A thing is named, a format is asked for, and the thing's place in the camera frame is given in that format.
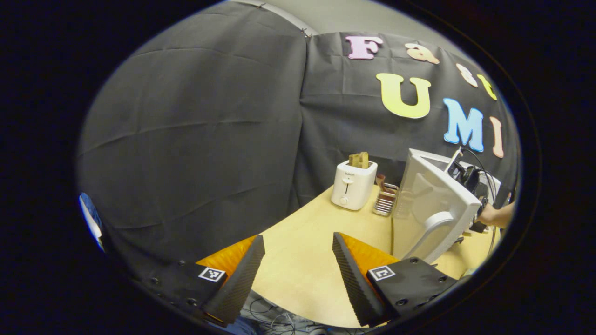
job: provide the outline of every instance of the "cable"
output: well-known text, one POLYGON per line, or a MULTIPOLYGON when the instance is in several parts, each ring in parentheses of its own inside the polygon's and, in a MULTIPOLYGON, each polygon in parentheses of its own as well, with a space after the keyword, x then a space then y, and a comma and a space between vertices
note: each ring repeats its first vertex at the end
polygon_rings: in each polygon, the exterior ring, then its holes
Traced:
POLYGON ((271 321, 271 326, 269 327, 269 330, 271 330, 271 328, 273 328, 273 322, 275 322, 275 320, 276 320, 277 318, 279 318, 280 316, 282 316, 282 315, 284 315, 284 314, 285 314, 285 316, 288 318, 288 320, 290 320, 290 323, 291 323, 291 319, 290 319, 290 317, 288 316, 288 313, 281 313, 281 314, 279 314, 278 316, 276 316, 276 317, 273 319, 273 321, 271 321))
POLYGON ((294 322, 292 322, 292 318, 290 318, 290 316, 288 315, 288 312, 286 312, 285 315, 288 318, 288 320, 290 320, 290 324, 292 325, 292 333, 293 333, 293 335, 296 335, 296 329, 294 328, 294 322))
POLYGON ((293 329, 291 329, 291 330, 290 330, 290 329, 287 329, 286 331, 283 331, 281 334, 283 334, 283 333, 286 333, 286 332, 288 332, 288 331, 291 331, 293 334, 296 334, 296 332, 297 332, 297 331, 299 331, 299 332, 302 332, 302 333, 306 333, 306 334, 310 333, 309 331, 305 331, 305 330, 299 330, 299 329, 295 329, 295 328, 293 328, 293 329))
MULTIPOLYGON (((249 305, 249 308, 250 308, 250 310, 251 310, 251 311, 252 311, 252 309, 253 309, 253 304, 254 304, 255 302, 259 301, 259 300, 265 300, 265 298, 258 298, 258 299, 255 299, 255 300, 253 300, 253 301, 250 303, 250 305, 249 305)), ((270 311, 272 308, 273 308, 273 305, 271 305, 271 307, 269 307, 269 309, 268 309, 268 310, 266 310, 265 312, 257 312, 257 311, 255 311, 255 313, 259 313, 259 314, 262 314, 262 313, 267 313, 267 312, 269 312, 269 311, 270 311)))
POLYGON ((253 318, 255 319, 255 321, 259 322, 259 323, 263 323, 263 324, 267 324, 269 323, 269 320, 263 320, 263 319, 259 319, 251 310, 243 308, 242 310, 244 311, 249 311, 250 315, 253 316, 253 318))
MULTIPOLYGON (((471 151, 468 148, 461 148, 461 150, 467 151, 469 153, 472 154, 472 156, 474 156, 474 158, 476 158, 476 160, 478 161, 478 164, 480 165, 480 168, 482 168, 482 172, 485 173, 486 175, 486 180, 488 181, 488 188, 492 193, 492 201, 493 203, 496 201, 496 183, 495 183, 495 177, 493 177, 490 173, 488 173, 488 171, 484 168, 484 165, 482 165, 482 161, 480 161, 480 158, 478 158, 478 156, 471 151)), ((495 236, 496 236, 496 229, 495 227, 492 227, 492 238, 491 238, 491 245, 488 248, 488 254, 486 255, 487 257, 491 254, 492 251, 492 247, 495 244, 495 236)))
POLYGON ((280 333, 269 333, 269 332, 266 331, 265 333, 266 334, 271 334, 271 335, 282 335, 282 334, 285 334, 285 333, 287 333, 289 331, 292 331, 292 330, 291 329, 286 329, 286 330, 284 330, 284 331, 282 331, 280 333))

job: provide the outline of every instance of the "pink letter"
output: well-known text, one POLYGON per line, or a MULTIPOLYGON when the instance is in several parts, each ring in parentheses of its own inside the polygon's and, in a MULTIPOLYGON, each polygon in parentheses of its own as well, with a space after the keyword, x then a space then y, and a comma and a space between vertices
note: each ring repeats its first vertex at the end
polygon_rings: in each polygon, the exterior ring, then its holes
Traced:
POLYGON ((352 47, 352 53, 347 56, 351 60, 371 60, 374 55, 370 54, 368 50, 376 53, 378 51, 377 44, 383 44, 382 39, 373 36, 348 36, 346 39, 350 41, 352 47))
POLYGON ((505 153, 503 152, 503 139, 501 138, 501 121, 496 117, 489 117, 492 122, 492 127, 495 131, 495 146, 492 147, 492 153, 499 158, 503 158, 505 153))

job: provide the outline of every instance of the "white toaster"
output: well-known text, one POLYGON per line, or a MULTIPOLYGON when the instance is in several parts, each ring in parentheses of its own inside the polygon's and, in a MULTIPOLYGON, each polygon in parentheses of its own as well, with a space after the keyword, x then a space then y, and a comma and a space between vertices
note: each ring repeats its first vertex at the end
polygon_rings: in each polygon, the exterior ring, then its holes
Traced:
POLYGON ((369 161, 368 169, 361 169, 348 163, 347 160, 337 165, 331 202, 347 209, 359 210, 367 203, 373 189, 377 164, 369 161))

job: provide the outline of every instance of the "white appliance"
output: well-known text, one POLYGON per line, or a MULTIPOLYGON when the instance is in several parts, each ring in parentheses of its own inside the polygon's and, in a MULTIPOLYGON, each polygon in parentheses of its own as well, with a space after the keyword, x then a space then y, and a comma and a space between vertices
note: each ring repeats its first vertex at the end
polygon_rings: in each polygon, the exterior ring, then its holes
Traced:
POLYGON ((373 189, 377 164, 369 161, 368 168, 362 169, 348 163, 347 160, 337 165, 331 202, 347 209, 359 210, 364 207, 373 189))
MULTIPOLYGON (((450 157, 409 150, 393 211, 394 257, 415 256, 432 263, 471 226, 481 202, 444 171, 450 160, 450 157)), ((470 166, 464 162, 460 165, 470 166)), ((501 183, 494 181, 497 193, 501 183)), ((480 174, 479 182, 488 185, 484 173, 480 174)), ((489 202, 494 202, 491 192, 489 202)))

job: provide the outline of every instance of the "human hand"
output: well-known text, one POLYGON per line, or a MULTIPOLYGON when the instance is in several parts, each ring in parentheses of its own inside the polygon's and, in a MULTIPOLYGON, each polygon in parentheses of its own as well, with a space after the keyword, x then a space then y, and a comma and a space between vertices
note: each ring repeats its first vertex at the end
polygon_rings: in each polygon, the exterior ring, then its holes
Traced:
POLYGON ((480 213, 480 216, 474 222, 482 222, 482 224, 487 226, 495 225, 495 218, 496 218, 497 210, 490 204, 486 203, 485 208, 480 213))

